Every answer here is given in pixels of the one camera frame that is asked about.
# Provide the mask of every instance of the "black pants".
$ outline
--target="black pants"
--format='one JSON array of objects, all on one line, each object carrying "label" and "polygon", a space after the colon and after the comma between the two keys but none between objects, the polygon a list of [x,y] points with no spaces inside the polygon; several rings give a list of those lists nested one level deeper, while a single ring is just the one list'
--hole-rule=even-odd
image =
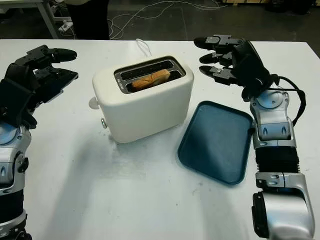
[{"label": "black pants", "polygon": [[66,5],[78,39],[109,40],[108,3],[90,0],[82,5]]}]

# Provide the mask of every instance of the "white toaster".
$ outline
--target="white toaster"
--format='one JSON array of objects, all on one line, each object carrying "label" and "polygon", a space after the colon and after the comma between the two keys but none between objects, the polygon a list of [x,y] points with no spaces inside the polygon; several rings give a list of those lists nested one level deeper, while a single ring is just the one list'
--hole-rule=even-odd
[{"label": "white toaster", "polygon": [[[167,82],[134,91],[132,82],[167,69]],[[186,118],[194,74],[173,56],[148,57],[144,62],[105,68],[92,79],[96,98],[90,106],[100,106],[113,138],[132,142],[180,124]]]}]

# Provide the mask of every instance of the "floor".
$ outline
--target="floor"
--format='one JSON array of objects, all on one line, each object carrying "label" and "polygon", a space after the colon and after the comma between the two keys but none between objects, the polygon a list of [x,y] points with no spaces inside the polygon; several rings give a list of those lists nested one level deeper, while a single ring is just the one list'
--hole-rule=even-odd
[{"label": "floor", "polygon": [[[135,14],[149,0],[110,0],[108,18],[121,14]],[[214,6],[210,0],[193,0],[193,3]],[[139,16],[154,17],[169,6],[160,3],[142,11]],[[114,24],[123,26],[130,16],[120,16]],[[0,20],[0,38],[47,39],[51,35],[36,8],[14,11],[9,19]],[[188,4],[175,3],[153,19],[134,18],[124,29],[122,40],[173,40],[191,41],[195,37],[213,34],[231,34],[251,41],[303,41],[320,57],[320,8],[311,8],[306,15],[291,11],[274,13],[261,5],[226,6],[205,11]]]}]

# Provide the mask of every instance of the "metal frame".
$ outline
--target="metal frame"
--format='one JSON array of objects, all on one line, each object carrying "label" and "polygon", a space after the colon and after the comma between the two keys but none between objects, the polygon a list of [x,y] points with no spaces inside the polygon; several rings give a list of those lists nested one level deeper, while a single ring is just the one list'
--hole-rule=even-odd
[{"label": "metal frame", "polygon": [[0,0],[1,5],[10,9],[38,8],[52,38],[59,39],[59,32],[55,27],[55,22],[66,19],[55,19],[47,0]]}]

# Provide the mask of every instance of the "white table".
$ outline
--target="white table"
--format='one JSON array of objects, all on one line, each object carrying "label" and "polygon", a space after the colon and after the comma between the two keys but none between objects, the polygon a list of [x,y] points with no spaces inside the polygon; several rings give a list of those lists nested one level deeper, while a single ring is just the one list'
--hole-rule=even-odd
[{"label": "white table", "polygon": [[[124,61],[143,59],[134,41],[0,40],[0,73],[42,44],[77,51],[57,64],[79,72],[62,95],[35,112],[37,129],[27,151],[24,206],[27,230],[38,240],[254,240],[251,206],[255,152],[246,176],[225,186],[186,169],[177,149],[199,102],[214,101],[245,112],[242,88],[225,86],[198,71],[207,52],[187,41],[148,41],[154,55],[180,55],[194,71],[189,112],[183,124],[127,144],[117,144],[88,106],[93,74]],[[271,73],[293,80],[306,92],[307,107],[295,127],[300,169],[306,175],[316,221],[320,221],[320,59],[304,42],[254,42]],[[294,118],[298,97],[290,94]],[[315,238],[320,236],[316,227]]]},{"label": "white table", "polygon": [[38,8],[53,39],[58,39],[59,33],[55,27],[55,19],[50,10],[48,0],[0,0],[0,7],[8,9]]}]

